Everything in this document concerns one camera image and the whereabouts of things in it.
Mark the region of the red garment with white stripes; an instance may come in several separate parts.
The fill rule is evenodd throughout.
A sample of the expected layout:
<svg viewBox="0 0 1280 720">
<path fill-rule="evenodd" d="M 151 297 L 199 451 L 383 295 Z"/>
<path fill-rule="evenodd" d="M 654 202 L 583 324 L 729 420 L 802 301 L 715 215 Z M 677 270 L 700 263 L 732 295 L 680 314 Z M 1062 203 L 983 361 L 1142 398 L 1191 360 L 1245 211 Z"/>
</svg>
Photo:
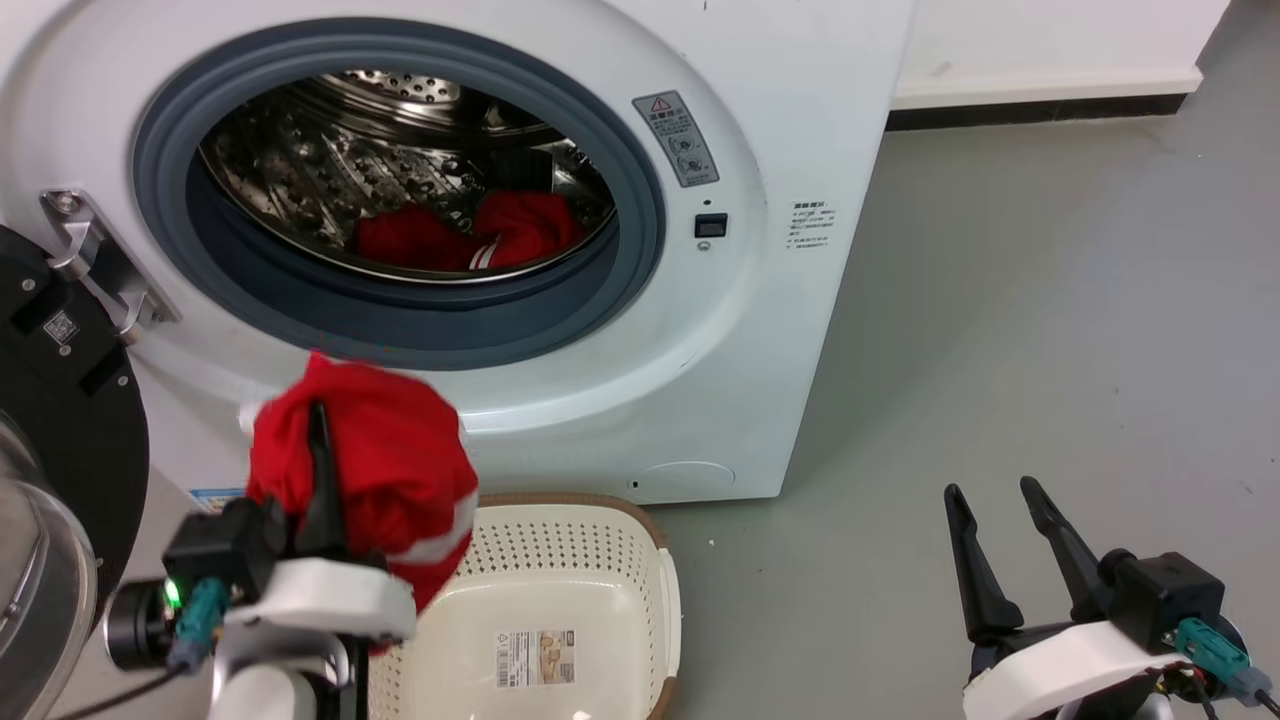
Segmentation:
<svg viewBox="0 0 1280 720">
<path fill-rule="evenodd" d="M 470 232 L 451 228 L 424 205 L 406 202 L 360 219 L 355 251 L 371 263 L 417 272 L 484 272 L 552 259 L 586 237 L 563 196 L 495 191 L 481 201 Z"/>
</svg>

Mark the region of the paper label sticker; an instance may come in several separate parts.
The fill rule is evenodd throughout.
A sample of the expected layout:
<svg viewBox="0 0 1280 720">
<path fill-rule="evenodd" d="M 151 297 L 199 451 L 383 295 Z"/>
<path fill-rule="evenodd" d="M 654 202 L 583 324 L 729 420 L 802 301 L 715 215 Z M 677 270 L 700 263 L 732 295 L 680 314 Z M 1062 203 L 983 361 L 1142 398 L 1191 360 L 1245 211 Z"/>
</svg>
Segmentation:
<svg viewBox="0 0 1280 720">
<path fill-rule="evenodd" d="M 524 630 L 495 634 L 495 687 L 571 685 L 577 680 L 575 630 Z"/>
</svg>

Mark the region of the cream perforated laundry basket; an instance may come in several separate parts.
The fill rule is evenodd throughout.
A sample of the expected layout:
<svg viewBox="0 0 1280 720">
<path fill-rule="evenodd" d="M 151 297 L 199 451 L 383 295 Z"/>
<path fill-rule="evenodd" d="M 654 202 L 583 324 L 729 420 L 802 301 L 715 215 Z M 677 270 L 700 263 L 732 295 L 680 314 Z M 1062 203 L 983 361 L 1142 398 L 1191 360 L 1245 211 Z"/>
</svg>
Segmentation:
<svg viewBox="0 0 1280 720">
<path fill-rule="evenodd" d="M 575 630 L 571 685 L 498 689 L 499 632 Z M 413 641 L 371 661 L 370 720 L 667 720 L 681 660 L 678 574 L 639 506 L 489 495 Z"/>
</svg>

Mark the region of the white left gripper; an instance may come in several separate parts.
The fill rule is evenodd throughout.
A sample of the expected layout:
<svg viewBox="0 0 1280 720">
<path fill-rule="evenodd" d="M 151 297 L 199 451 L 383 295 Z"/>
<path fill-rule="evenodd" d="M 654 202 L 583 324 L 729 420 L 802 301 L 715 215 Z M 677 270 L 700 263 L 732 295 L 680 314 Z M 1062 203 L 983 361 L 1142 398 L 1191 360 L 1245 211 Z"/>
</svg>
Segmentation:
<svg viewBox="0 0 1280 720">
<path fill-rule="evenodd" d="M 417 607 L 410 584 L 387 570 L 348 559 L 343 497 L 324 404 L 308 406 L 307 448 L 312 489 L 296 528 L 300 557 L 273 569 L 257 602 L 232 609 L 227 626 L 252 623 L 402 643 L 416 637 Z"/>
</svg>

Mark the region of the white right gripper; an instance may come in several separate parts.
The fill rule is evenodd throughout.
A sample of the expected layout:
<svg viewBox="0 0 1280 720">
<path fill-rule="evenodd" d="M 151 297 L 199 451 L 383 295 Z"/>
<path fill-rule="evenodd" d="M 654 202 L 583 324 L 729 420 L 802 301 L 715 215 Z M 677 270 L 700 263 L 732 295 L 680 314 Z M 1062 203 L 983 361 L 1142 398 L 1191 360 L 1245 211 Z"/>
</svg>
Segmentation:
<svg viewBox="0 0 1280 720">
<path fill-rule="evenodd" d="M 965 719 L 1172 720 L 1164 678 L 1190 661 L 1181 653 L 1151 655 L 1102 621 L 1114 592 L 1100 578 L 1100 560 L 1034 477 L 1023 477 L 1019 487 L 1070 594 L 1070 619 L 1088 624 L 1023 629 L 1021 610 L 998 584 L 961 488 L 947 486 L 948 537 L 973 643 Z"/>
</svg>

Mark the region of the black round washing machine door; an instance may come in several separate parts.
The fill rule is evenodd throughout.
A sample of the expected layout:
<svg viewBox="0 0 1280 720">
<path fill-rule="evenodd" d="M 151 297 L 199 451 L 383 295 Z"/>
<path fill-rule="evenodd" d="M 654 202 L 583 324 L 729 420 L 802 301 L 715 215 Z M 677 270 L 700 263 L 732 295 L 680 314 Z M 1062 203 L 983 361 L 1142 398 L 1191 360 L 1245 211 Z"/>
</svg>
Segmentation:
<svg viewBox="0 0 1280 720">
<path fill-rule="evenodd" d="M 44 720 L 120 584 L 145 411 L 102 309 L 0 225 L 0 720 Z"/>
</svg>

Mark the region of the white front-load washing machine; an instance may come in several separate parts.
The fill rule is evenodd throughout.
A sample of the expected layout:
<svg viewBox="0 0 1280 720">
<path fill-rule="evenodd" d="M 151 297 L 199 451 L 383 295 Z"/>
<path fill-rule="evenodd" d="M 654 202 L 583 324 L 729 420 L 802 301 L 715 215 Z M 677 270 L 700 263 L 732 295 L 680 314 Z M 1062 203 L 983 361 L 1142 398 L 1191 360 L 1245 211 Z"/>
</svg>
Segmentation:
<svg viewBox="0 0 1280 720">
<path fill-rule="evenodd" d="M 312 351 L 457 409 L 485 492 L 776 496 L 915 0 L 0 0 L 0 225 L 50 254 L 79 190 L 177 305 L 131 352 L 156 473 L 244 488 L 253 411 Z M 678 91 L 719 181 L 632 106 Z M 355 251 L 406 202 L 470 232 L 558 193 L 525 266 Z M 723 238 L 694 217 L 727 213 Z"/>
</svg>

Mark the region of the metal door hinge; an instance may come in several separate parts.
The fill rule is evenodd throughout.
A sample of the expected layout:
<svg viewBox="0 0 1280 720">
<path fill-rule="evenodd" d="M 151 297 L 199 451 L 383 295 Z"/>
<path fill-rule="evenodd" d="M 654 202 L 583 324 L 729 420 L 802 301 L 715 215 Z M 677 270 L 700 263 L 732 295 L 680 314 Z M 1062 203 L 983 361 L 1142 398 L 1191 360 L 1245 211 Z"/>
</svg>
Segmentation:
<svg viewBox="0 0 1280 720">
<path fill-rule="evenodd" d="M 182 320 L 177 305 L 116 240 L 87 193 L 46 190 L 38 200 L 56 236 L 49 265 L 87 288 L 108 314 L 116 337 L 136 345 L 154 327 Z"/>
</svg>

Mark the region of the black baseboard strip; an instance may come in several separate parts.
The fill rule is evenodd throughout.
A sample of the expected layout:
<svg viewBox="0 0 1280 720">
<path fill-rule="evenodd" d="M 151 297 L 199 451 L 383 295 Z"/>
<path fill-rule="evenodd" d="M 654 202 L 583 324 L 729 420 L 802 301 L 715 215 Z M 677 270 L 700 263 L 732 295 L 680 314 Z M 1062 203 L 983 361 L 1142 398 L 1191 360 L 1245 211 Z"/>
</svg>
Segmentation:
<svg viewBox="0 0 1280 720">
<path fill-rule="evenodd" d="M 988 126 L 1029 126 L 1075 120 L 1172 117 L 1179 113 L 1187 99 L 1187 94 L 1161 94 L 902 109 L 892 110 L 888 114 L 884 131 L 893 133 Z"/>
</svg>

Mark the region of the red garment with reflective band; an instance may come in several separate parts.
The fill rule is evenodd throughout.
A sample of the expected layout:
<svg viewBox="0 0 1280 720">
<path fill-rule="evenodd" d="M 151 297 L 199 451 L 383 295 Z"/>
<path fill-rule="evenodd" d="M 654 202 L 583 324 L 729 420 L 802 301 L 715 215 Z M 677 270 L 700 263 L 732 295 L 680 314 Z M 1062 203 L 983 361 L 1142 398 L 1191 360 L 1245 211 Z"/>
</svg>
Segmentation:
<svg viewBox="0 0 1280 720">
<path fill-rule="evenodd" d="M 298 516 L 310 500 L 305 411 L 332 424 L 349 544 L 380 553 L 413 592 L 417 615 L 454 575 L 472 538 L 477 474 L 456 410 L 410 375 L 315 354 L 302 377 L 261 406 L 250 446 L 248 497 Z"/>
</svg>

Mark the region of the grey warning sticker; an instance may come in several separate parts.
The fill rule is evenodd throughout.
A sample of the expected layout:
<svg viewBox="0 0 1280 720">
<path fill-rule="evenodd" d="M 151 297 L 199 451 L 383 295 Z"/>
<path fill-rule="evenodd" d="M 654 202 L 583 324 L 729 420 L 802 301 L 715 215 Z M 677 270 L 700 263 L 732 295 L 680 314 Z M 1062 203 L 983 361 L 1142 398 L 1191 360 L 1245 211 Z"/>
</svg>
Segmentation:
<svg viewBox="0 0 1280 720">
<path fill-rule="evenodd" d="M 682 188 L 714 184 L 721 179 L 707 141 L 678 91 L 635 97 L 632 106 L 660 145 Z"/>
</svg>

